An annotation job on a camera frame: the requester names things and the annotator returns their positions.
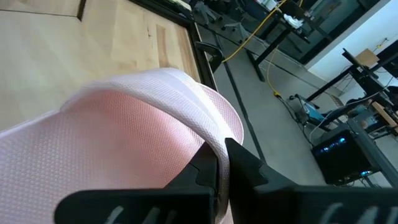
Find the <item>black chair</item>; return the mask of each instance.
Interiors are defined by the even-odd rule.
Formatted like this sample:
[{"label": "black chair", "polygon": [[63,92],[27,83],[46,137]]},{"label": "black chair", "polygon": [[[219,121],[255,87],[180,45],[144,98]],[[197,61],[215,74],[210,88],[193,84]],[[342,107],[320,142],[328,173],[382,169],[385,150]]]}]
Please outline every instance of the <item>black chair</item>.
[{"label": "black chair", "polygon": [[[233,32],[238,30],[241,35],[241,39],[239,40],[239,43],[241,44],[251,35],[251,33],[243,27],[242,22],[245,19],[250,21],[262,21],[266,18],[269,11],[265,7],[262,7],[255,0],[233,0],[233,1],[235,3],[233,4],[233,6],[235,5],[236,9],[241,12],[241,20],[239,22],[225,24],[221,28],[221,30],[226,30],[227,27],[231,27]],[[261,39],[257,38],[256,36],[254,37],[258,41],[262,42]]]}]

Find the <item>white wall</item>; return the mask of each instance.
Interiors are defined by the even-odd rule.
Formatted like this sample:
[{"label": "white wall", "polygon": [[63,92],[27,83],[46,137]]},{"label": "white wall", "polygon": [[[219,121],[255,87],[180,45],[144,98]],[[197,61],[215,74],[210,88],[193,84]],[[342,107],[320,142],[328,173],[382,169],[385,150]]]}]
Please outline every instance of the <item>white wall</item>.
[{"label": "white wall", "polygon": [[383,44],[382,49],[388,47],[398,39],[397,12],[398,0],[380,0],[305,67],[314,75],[330,81],[350,65],[341,55],[343,48],[357,55],[366,48],[374,50],[385,38],[389,41]]}]

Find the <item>gray concrete floor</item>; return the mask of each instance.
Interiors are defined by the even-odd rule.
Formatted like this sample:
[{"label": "gray concrete floor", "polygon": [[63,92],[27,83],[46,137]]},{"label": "gray concrete floor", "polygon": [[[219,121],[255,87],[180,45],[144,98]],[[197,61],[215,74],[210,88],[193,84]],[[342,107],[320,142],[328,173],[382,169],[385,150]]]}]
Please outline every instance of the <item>gray concrete floor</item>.
[{"label": "gray concrete floor", "polygon": [[[215,44],[213,34],[210,31],[203,28],[199,28],[199,30],[203,41]],[[237,48],[236,45],[226,39],[220,38],[220,41],[224,55],[230,55]],[[274,60],[286,59],[279,57],[274,58]],[[296,122],[290,117],[287,108],[272,94],[273,91],[267,83],[258,79],[246,52],[242,50],[237,53],[235,57],[228,61],[228,65],[267,163],[298,184],[324,185],[325,181],[310,152],[309,143],[305,140]],[[265,68],[262,70],[264,74],[266,74],[267,66],[267,62],[261,64],[261,67]],[[269,74],[274,88],[285,99],[296,93],[308,96],[317,90],[314,85],[303,80],[308,78],[303,75],[298,78],[273,65],[270,67]],[[214,75],[219,92],[235,107],[244,122],[242,111],[225,67],[220,66]],[[294,108],[300,109],[298,102],[292,101],[290,103]],[[322,94],[315,103],[324,108],[325,111],[333,109],[334,105],[327,94]],[[258,156],[245,122],[244,130],[244,147]]]}]

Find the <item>black cable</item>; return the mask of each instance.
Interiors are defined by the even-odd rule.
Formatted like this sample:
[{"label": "black cable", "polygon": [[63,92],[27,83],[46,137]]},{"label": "black cable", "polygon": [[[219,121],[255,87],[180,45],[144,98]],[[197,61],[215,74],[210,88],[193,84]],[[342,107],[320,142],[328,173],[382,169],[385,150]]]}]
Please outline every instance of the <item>black cable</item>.
[{"label": "black cable", "polygon": [[[361,183],[365,186],[365,187],[371,187],[371,186],[369,186],[368,184],[365,184],[364,183],[364,181],[365,181],[365,178],[364,177],[362,177],[362,178],[360,178],[360,180],[359,181],[361,181]],[[374,183],[372,183],[373,184],[373,187],[375,187],[375,188],[382,188],[380,185],[378,185],[378,184],[374,184]]]},{"label": "black cable", "polygon": [[300,102],[300,104],[301,104],[301,108],[299,109],[299,111],[302,111],[303,110],[303,108],[304,108],[304,104],[301,102],[301,100],[300,99],[298,99],[298,102]]},{"label": "black cable", "polygon": [[[342,71],[341,71],[339,74],[343,73],[343,71],[345,71],[345,70],[346,70],[348,67],[350,67],[350,66],[351,66],[351,65],[345,66],[345,68],[343,68]],[[340,80],[340,82],[336,84],[336,88],[337,88],[338,86],[340,86],[340,85],[343,83],[343,81],[345,81],[345,80],[347,80],[347,79],[349,79],[349,78],[353,78],[353,77],[345,76],[344,79]]]},{"label": "black cable", "polygon": [[307,140],[308,143],[310,143],[310,145],[313,147],[314,144],[312,144],[312,142],[310,141],[310,139],[308,138],[307,134],[305,134],[305,129],[304,126],[300,123],[299,119],[294,115],[296,114],[296,112],[294,111],[294,109],[292,108],[292,106],[289,105],[288,102],[286,102],[282,97],[277,96],[278,100],[280,100],[283,105],[287,108],[287,111],[289,112],[290,117],[296,122],[298,128],[300,128],[301,132],[303,133],[303,136],[305,138],[305,140]]},{"label": "black cable", "polygon": [[345,184],[344,186],[346,187],[354,187],[355,180],[351,182],[352,184],[350,185],[349,183]]},{"label": "black cable", "polygon": [[346,88],[348,87],[348,85],[354,80],[354,78],[351,77],[351,79],[349,80],[349,82],[347,83],[347,85],[343,88],[343,90],[341,92],[344,92],[344,90],[346,90]]},{"label": "black cable", "polygon": [[312,101],[317,100],[322,94],[319,94],[319,96],[315,97]]}]

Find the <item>black desk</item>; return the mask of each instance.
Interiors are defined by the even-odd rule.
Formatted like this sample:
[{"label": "black desk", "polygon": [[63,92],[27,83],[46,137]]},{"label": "black desk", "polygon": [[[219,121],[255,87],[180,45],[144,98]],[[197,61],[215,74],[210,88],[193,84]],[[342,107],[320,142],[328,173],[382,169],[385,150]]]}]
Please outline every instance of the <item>black desk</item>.
[{"label": "black desk", "polygon": [[[268,14],[271,13],[265,6],[263,6],[262,4],[259,4],[259,7],[261,7],[264,12],[267,12]],[[262,40],[265,40],[267,38],[267,36],[272,32],[272,30],[274,30],[276,28],[276,26],[278,24],[282,24],[285,27],[285,30],[282,31],[282,33],[280,33],[278,35],[278,37],[265,49],[265,51],[263,51],[262,54],[260,54],[260,56],[255,59],[253,54],[246,50],[246,53],[251,61],[251,63],[254,66],[254,69],[256,70],[256,73],[259,77],[259,79],[264,82],[265,78],[259,68],[259,64],[273,51],[275,50],[275,48],[290,34],[293,33],[295,34],[297,37],[299,37],[300,39],[304,40],[306,43],[310,43],[310,41],[307,39],[307,37],[305,36],[305,34],[303,32],[299,32],[297,29],[294,29],[288,22],[285,21],[284,17],[283,17],[283,13],[280,11],[276,11],[271,19],[273,19],[272,23],[269,25],[269,27],[267,27],[265,29],[265,31],[259,36]]]},{"label": "black desk", "polygon": [[[361,88],[366,92],[366,95],[372,96],[369,97],[369,99],[378,101],[382,105],[392,105],[392,103],[388,100],[387,95],[384,94],[384,91],[387,91],[385,89],[385,86],[383,86],[374,78],[373,72],[370,71],[369,68],[361,65],[355,59],[355,57],[352,56],[346,49],[343,50],[344,50],[343,56],[347,58],[347,60],[349,60],[351,63],[353,63],[353,65],[350,66],[350,68],[346,69],[341,74],[339,74],[336,78],[332,79],[332,81],[328,82],[326,85],[321,87],[318,91],[316,91],[314,94],[305,99],[305,101],[308,102],[312,101],[317,96],[321,95],[324,91],[326,91],[329,87],[333,86],[342,78],[344,78],[346,75],[350,74],[358,82]],[[352,110],[353,108],[357,107],[362,103],[364,102],[357,101],[355,103],[350,103],[348,106],[345,106],[344,108],[340,109],[338,113],[333,113],[331,116],[328,116],[327,119],[324,120],[323,124],[328,124],[334,121],[336,118],[339,118],[340,116],[346,114],[347,112],[349,112],[350,110]]]}]

